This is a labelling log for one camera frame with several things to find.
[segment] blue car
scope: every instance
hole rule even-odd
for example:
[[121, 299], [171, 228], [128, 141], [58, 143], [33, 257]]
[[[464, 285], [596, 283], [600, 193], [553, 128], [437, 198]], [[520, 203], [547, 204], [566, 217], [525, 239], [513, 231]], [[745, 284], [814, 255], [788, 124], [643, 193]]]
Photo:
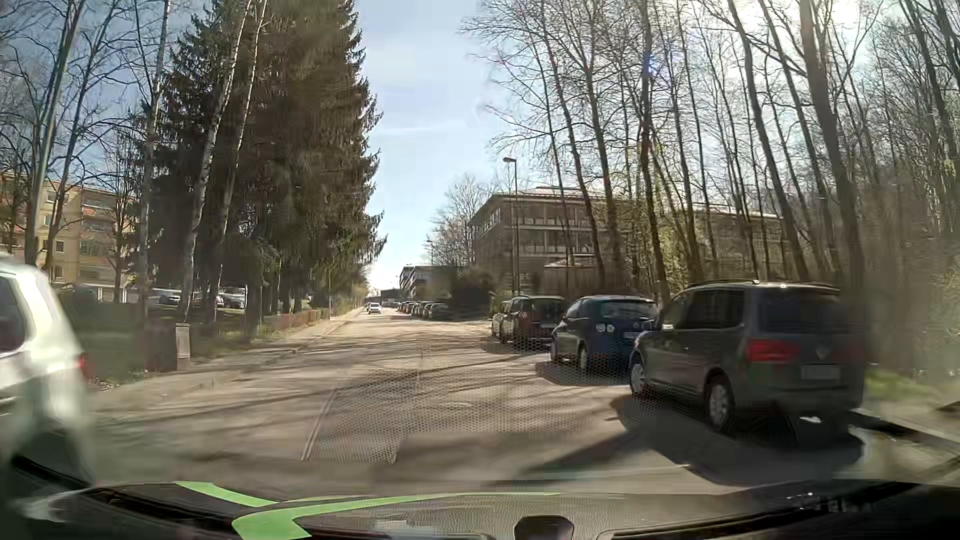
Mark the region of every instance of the blue car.
[[657, 318], [657, 304], [639, 296], [585, 296], [553, 330], [550, 359], [576, 359], [582, 371], [626, 371], [634, 340]]

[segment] car roof rack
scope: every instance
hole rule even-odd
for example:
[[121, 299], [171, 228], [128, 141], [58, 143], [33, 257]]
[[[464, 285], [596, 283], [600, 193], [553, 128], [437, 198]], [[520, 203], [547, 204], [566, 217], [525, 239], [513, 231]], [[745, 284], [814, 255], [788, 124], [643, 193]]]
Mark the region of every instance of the car roof rack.
[[712, 283], [753, 283], [754, 285], [759, 285], [760, 280], [751, 280], [749, 278], [728, 278], [724, 280], [706, 280], [703, 282], [693, 282], [687, 285], [687, 287], [697, 287], [700, 285], [709, 285]]

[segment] taillight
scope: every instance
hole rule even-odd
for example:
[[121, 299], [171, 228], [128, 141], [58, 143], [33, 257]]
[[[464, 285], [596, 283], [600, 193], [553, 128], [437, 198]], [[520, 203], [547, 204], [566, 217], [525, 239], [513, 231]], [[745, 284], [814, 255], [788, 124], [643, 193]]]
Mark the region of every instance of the taillight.
[[782, 339], [751, 339], [747, 344], [747, 360], [751, 362], [788, 362], [800, 348], [792, 341]]

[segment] road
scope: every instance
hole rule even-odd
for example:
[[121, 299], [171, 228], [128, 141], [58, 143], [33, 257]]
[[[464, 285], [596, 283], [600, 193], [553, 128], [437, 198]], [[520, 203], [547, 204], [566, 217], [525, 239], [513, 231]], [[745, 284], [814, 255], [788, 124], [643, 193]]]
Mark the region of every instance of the road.
[[504, 487], [725, 493], [835, 475], [909, 479], [945, 453], [871, 431], [811, 449], [707, 429], [698, 407], [490, 337], [489, 322], [359, 315], [222, 383], [98, 422], [102, 481], [209, 480], [278, 497]]

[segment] lamp post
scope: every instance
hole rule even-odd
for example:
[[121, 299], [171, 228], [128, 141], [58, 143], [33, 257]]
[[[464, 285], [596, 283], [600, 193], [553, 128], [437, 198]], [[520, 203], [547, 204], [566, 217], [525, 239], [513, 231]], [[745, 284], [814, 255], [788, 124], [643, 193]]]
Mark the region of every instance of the lamp post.
[[510, 163], [514, 165], [514, 199], [510, 204], [510, 218], [514, 221], [514, 246], [510, 252], [510, 274], [511, 274], [511, 287], [514, 290], [514, 294], [519, 294], [520, 292], [520, 220], [516, 215], [516, 197], [519, 194], [519, 189], [517, 188], [517, 179], [516, 179], [516, 160], [514, 158], [504, 158], [504, 163], [507, 163], [507, 178], [510, 178]]

